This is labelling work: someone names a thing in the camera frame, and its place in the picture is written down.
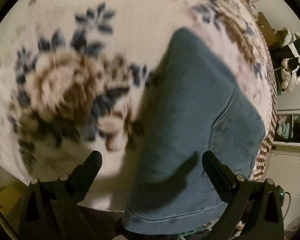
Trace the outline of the blue denim pants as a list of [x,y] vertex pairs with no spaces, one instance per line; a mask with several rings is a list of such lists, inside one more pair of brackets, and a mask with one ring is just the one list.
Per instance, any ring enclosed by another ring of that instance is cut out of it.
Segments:
[[212,151],[248,177],[264,135],[263,120],[232,72],[196,35],[177,30],[123,226],[143,235],[172,235],[216,219],[226,204],[203,169],[203,153]]

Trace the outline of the white wardrobe cabinet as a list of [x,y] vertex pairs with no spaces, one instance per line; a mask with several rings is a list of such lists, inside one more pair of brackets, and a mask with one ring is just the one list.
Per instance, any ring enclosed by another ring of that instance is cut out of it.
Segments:
[[277,116],[266,178],[283,188],[284,226],[300,217],[300,113]]

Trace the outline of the floral fleece bed blanket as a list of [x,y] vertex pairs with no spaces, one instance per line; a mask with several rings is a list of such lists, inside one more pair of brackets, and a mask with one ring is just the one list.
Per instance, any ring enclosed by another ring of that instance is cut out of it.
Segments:
[[274,72],[247,0],[19,0],[0,24],[0,166],[27,184],[104,158],[83,205],[123,211],[172,34],[189,28],[232,71],[265,136],[276,113]]

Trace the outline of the black and white jacket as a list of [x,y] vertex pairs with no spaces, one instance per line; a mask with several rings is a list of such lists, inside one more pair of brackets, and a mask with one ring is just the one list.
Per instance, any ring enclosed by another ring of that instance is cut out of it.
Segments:
[[300,85],[300,34],[288,28],[275,32],[279,48],[272,49],[277,94]]

